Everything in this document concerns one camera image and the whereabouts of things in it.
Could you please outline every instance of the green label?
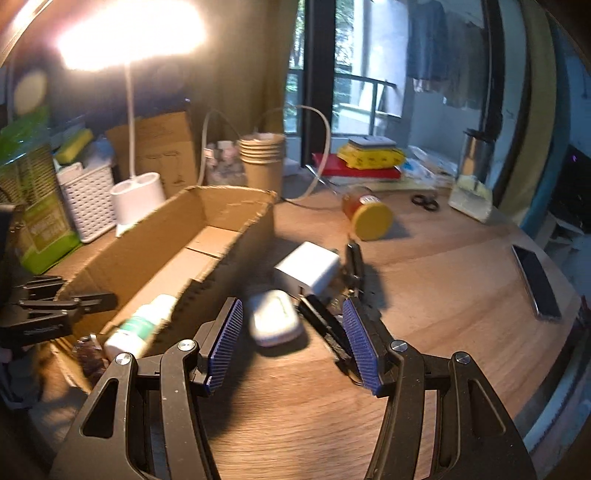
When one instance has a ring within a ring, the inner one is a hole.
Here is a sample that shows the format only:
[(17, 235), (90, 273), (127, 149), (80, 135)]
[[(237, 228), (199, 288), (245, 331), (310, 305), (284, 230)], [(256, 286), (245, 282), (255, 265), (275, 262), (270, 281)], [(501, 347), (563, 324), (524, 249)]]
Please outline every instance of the green label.
[(132, 316), (127, 322), (121, 325), (121, 330), (126, 330), (129, 333), (133, 333), (137, 335), (142, 340), (147, 340), (150, 334), (154, 331), (154, 325), (149, 320), (146, 320), (143, 317), (139, 316)]
[(50, 193), (27, 209), (24, 223), (37, 252), (70, 233), (64, 210), (57, 193)]

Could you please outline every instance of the white cable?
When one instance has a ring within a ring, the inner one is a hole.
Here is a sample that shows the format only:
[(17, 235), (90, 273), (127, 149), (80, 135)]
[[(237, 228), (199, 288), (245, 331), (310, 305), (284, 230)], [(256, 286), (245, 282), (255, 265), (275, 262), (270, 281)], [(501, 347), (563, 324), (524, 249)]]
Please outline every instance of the white cable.
[(211, 117), (212, 113), (217, 113), (219, 116), (221, 116), (226, 121), (226, 123), (229, 125), (229, 127), (232, 129), (232, 131), (236, 134), (236, 136), (238, 138), (240, 138), (240, 134), (237, 132), (237, 130), (234, 128), (234, 126), (230, 123), (230, 120), (228, 120), (228, 117), (226, 117), (226, 115), (221, 113), (220, 110), (216, 110), (215, 108), (212, 108), (209, 112), (207, 112), (207, 115), (205, 116), (205, 119), (203, 120), (203, 128), (201, 129), (201, 165), (199, 165), (199, 178), (197, 179), (197, 185), (199, 185), (199, 186), (203, 185), (203, 180), (205, 179), (205, 147), (207, 145), (207, 128), (209, 126), (209, 117)]
[[(310, 196), (310, 194), (314, 191), (314, 189), (318, 185), (318, 182), (320, 181), (320, 177), (322, 176), (322, 172), (324, 172), (324, 167), (326, 166), (326, 162), (328, 162), (329, 154), (330, 154), (330, 124), (329, 124), (329, 121), (324, 116), (324, 114), (320, 110), (317, 110), (316, 108), (313, 108), (313, 107), (307, 106), (307, 105), (292, 105), (290, 103), (288, 103), (287, 105), (290, 105), (290, 106), (292, 106), (294, 108), (305, 108), (307, 110), (311, 110), (311, 111), (317, 113), (318, 115), (320, 115), (320, 118), (324, 122), (324, 128), (326, 129), (326, 137), (325, 137), (325, 141), (324, 141), (324, 152), (322, 153), (322, 160), (320, 162), (320, 165), (318, 166), (318, 172), (314, 175), (314, 180), (312, 180), (312, 182), (310, 183), (308, 189), (302, 195), (300, 195), (299, 197), (292, 198), (292, 199), (284, 198), (284, 200), (286, 202), (299, 202), (301, 200), (304, 200), (304, 199), (308, 198)], [(283, 111), (283, 109), (284, 109), (284, 107), (276, 107), (276, 108), (271, 108), (270, 110), (267, 110), (259, 118), (259, 121), (256, 123), (257, 126), (259, 125), (259, 123), (261, 122), (261, 120), (268, 113), (275, 112), (277, 110)]]

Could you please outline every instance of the white power adapter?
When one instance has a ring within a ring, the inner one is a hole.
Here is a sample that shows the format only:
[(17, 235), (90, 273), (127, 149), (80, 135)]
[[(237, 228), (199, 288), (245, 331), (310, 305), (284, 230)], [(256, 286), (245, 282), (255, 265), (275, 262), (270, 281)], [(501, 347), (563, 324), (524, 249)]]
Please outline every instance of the white power adapter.
[(337, 275), (339, 255), (310, 242), (304, 242), (274, 269), (277, 287), (292, 297), (319, 295)]

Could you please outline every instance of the curtain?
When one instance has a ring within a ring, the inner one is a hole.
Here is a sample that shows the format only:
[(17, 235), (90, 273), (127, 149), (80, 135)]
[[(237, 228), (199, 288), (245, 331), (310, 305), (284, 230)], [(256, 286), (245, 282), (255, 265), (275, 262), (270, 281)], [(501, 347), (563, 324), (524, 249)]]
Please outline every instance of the curtain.
[(499, 205), (520, 225), (529, 211), (544, 170), (556, 112), (556, 57), (546, 13), (533, 0), (522, 0), (531, 67), (527, 127), (511, 178)]
[(560, 32), (556, 24), (551, 26), (551, 30), (556, 49), (556, 120), (554, 121), (548, 161), (531, 202), (531, 207), (521, 225), (524, 232), (532, 238), (535, 238), (544, 222), (570, 142), (570, 85), (563, 51), (564, 44), (568, 42), (568, 39)]
[[(255, 127), (283, 132), (281, 111), (285, 98), (289, 55), (298, 8), (297, 0), (218, 0), (198, 4), (206, 41), (196, 53), (193, 76), (193, 130), (200, 135), (210, 108), (222, 111), (241, 134)], [(210, 123), (210, 140), (233, 139), (218, 120)], [(196, 138), (199, 151), (200, 138)]]

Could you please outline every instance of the hanging clothes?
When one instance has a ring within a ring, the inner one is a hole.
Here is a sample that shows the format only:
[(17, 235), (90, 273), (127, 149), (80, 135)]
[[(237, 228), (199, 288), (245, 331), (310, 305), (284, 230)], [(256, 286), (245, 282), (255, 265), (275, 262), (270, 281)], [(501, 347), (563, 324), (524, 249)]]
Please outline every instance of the hanging clothes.
[(443, 5), (436, 0), (414, 5), (409, 12), (407, 76), (417, 80), (415, 91), (432, 91), (447, 79), (448, 57)]
[(484, 31), (456, 12), (447, 14), (449, 71), (441, 87), (444, 103), (454, 108), (481, 109), (486, 87)]

